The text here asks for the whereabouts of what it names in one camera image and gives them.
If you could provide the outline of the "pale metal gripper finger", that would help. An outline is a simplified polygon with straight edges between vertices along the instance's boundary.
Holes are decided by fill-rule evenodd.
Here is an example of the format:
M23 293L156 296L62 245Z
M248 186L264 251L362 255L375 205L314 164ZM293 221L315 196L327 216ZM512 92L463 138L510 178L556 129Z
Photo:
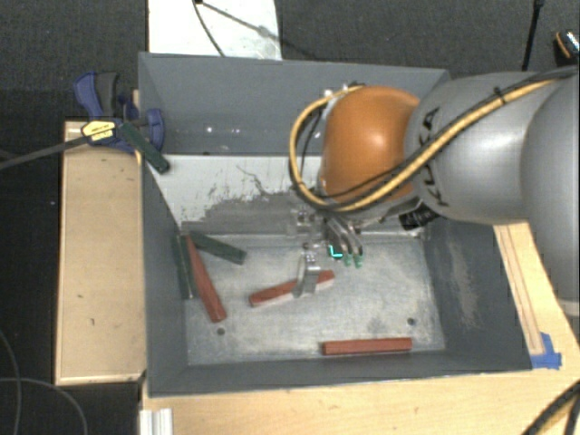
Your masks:
M312 295L316 290L318 276L322 271L315 255L304 255L303 294Z
M307 256L302 254L298 262L295 286L292 290L294 298L299 298L307 293L307 267Z

